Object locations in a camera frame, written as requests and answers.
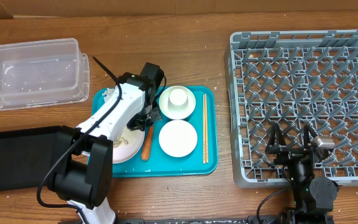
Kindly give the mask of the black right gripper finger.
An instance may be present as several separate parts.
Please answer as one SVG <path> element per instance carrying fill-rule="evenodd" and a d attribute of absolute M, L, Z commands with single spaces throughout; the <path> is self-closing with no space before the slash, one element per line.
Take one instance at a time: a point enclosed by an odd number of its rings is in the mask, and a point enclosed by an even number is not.
<path fill-rule="evenodd" d="M 265 153 L 281 153 L 286 148 L 287 144 L 278 123 L 273 123 L 270 128 L 270 137 L 265 148 Z"/>
<path fill-rule="evenodd" d="M 305 149 L 315 149 L 316 143 L 312 143 L 311 140 L 317 136 L 315 130 L 310 125 L 305 125 L 303 128 L 303 147 Z"/>

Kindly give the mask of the white cup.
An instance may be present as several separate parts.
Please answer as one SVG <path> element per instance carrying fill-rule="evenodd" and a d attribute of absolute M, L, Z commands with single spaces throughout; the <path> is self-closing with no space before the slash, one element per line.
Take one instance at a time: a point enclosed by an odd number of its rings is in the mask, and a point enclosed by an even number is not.
<path fill-rule="evenodd" d="M 185 106 L 188 101 L 186 91 L 181 88 L 172 90 L 169 94 L 169 102 L 174 107 Z"/>

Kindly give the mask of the large white plate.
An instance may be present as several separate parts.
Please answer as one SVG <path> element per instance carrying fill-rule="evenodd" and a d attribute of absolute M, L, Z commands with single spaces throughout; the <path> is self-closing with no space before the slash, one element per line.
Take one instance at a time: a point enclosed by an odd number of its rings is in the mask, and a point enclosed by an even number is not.
<path fill-rule="evenodd" d="M 145 138 L 145 132 L 141 130 L 131 131 L 125 127 L 113 144 L 112 163 L 119 164 L 131 159 L 141 148 Z"/>

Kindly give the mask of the white napkin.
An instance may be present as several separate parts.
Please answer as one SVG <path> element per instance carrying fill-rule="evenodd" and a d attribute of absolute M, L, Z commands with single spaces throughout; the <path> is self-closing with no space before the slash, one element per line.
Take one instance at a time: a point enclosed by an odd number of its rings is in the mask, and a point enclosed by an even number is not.
<path fill-rule="evenodd" d="M 104 102 L 107 102 L 113 96 L 114 92 L 114 88 L 105 89 L 105 91 L 102 93 Z"/>

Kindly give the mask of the wooden chopstick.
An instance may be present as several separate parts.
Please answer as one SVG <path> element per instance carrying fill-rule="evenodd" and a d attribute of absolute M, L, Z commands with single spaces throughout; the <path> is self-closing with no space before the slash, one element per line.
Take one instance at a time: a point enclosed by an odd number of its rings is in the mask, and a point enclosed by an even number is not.
<path fill-rule="evenodd" d="M 203 164 L 206 164 L 205 95 L 203 95 Z"/>
<path fill-rule="evenodd" d="M 205 134 L 206 134 L 206 163 L 209 162 L 208 159 L 208 109 L 207 109 L 207 95 L 205 94 Z"/>

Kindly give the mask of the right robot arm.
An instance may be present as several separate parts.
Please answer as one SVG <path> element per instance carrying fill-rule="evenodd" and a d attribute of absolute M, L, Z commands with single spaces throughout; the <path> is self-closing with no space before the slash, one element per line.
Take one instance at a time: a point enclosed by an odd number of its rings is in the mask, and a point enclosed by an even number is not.
<path fill-rule="evenodd" d="M 303 145 L 301 147 L 286 144 L 277 123 L 270 130 L 270 137 L 265 148 L 267 154 L 273 154 L 275 165 L 281 165 L 282 175 L 290 183 L 288 187 L 278 190 L 264 198 L 256 211 L 258 223 L 334 223 L 328 213 L 334 208 L 334 201 L 339 192 L 339 185 L 327 178 L 314 174 L 314 165 L 328 158 L 335 148 L 329 136 L 320 136 L 306 125 L 303 128 Z M 286 209 L 272 220 L 264 220 L 260 215 L 262 205 L 270 198 L 291 190 L 295 206 Z"/>

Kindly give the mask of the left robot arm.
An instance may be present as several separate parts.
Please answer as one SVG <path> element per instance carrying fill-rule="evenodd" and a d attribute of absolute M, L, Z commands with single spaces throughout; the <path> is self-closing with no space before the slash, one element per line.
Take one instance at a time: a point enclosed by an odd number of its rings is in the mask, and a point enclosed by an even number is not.
<path fill-rule="evenodd" d="M 115 89 L 90 118 L 58 132 L 53 165 L 36 195 L 43 207 L 74 209 L 79 223 L 115 222 L 107 199 L 114 142 L 124 128 L 143 131 L 154 123 L 160 113 L 159 86 L 166 83 L 156 64 L 147 62 L 140 74 L 126 72 L 119 77 L 102 63 L 98 65 L 114 80 Z"/>

